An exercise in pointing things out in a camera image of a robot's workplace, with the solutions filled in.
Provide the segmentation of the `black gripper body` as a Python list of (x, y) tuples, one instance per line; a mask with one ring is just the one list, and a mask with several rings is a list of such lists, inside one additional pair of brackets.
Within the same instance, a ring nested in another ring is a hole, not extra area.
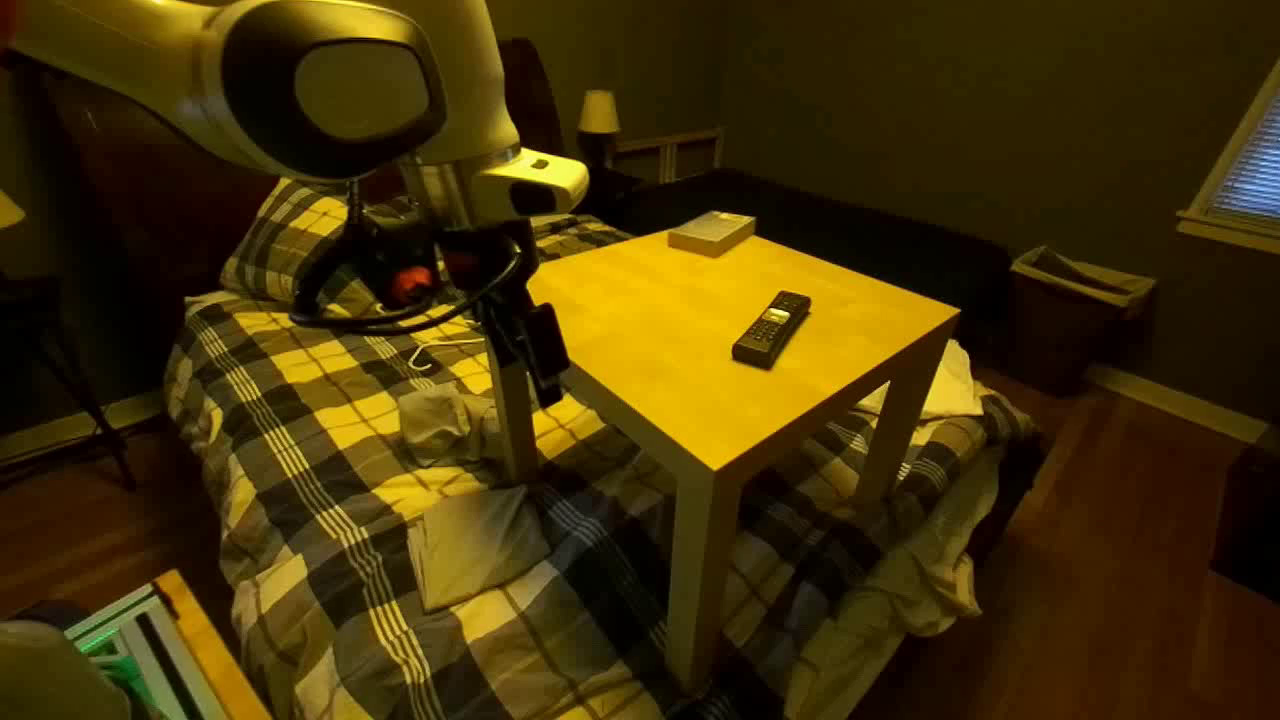
[(569, 366), (551, 303), (535, 303), (528, 281), (538, 256), (523, 220), (444, 235), (447, 281), (473, 300), (499, 360), (520, 360), (535, 380)]

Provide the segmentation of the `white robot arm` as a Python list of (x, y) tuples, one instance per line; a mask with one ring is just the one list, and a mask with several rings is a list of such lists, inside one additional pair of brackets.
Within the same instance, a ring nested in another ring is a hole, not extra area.
[(341, 193), (392, 168), (423, 235), (488, 263), (468, 311), (496, 360), (559, 394), (569, 347), (528, 296), (528, 220), (574, 208), (589, 168), (520, 139), (484, 0), (13, 0), (5, 26), (229, 164)]

